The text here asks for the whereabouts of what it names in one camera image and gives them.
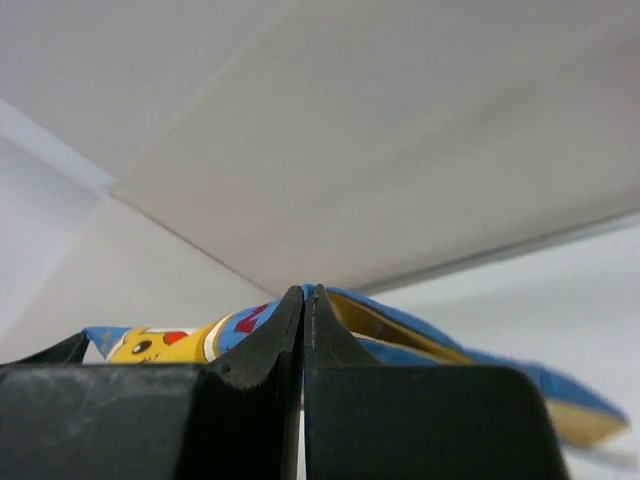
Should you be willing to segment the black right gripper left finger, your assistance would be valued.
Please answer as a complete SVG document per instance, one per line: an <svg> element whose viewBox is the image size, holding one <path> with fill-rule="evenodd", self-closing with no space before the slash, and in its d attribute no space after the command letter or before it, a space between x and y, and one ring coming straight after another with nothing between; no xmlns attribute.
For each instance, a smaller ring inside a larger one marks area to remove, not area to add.
<svg viewBox="0 0 640 480"><path fill-rule="evenodd" d="M5 479L292 479L304 292L207 364L1 368Z"/></svg>

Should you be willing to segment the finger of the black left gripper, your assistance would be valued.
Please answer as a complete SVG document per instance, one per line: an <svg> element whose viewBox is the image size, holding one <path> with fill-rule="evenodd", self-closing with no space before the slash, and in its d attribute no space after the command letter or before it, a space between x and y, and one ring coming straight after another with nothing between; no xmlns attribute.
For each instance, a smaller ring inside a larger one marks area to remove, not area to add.
<svg viewBox="0 0 640 480"><path fill-rule="evenodd" d="M89 343L87 336L79 332L40 352L16 360L15 364L82 364Z"/></svg>

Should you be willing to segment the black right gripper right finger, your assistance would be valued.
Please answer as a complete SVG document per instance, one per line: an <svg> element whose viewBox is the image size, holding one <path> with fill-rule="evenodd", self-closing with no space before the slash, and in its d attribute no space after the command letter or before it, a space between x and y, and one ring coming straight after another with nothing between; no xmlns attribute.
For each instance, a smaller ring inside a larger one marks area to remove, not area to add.
<svg viewBox="0 0 640 480"><path fill-rule="evenodd" d="M379 362L336 318L323 286L304 313L310 479L565 479L543 400L501 366Z"/></svg>

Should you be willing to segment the blue pikachu cloth napkin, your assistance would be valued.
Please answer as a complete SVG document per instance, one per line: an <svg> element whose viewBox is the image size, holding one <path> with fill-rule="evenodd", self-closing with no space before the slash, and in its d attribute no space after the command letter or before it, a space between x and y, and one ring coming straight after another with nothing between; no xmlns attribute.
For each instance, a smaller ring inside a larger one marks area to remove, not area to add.
<svg viewBox="0 0 640 480"><path fill-rule="evenodd" d="M631 425L618 406L561 372L465 347L426 321L368 297L334 287L327 293L338 322L384 364L481 364L522 371L539 389L558 436L570 445L591 449ZM195 328L94 326L83 333L109 363L208 363L265 325L278 304L273 300Z"/></svg>

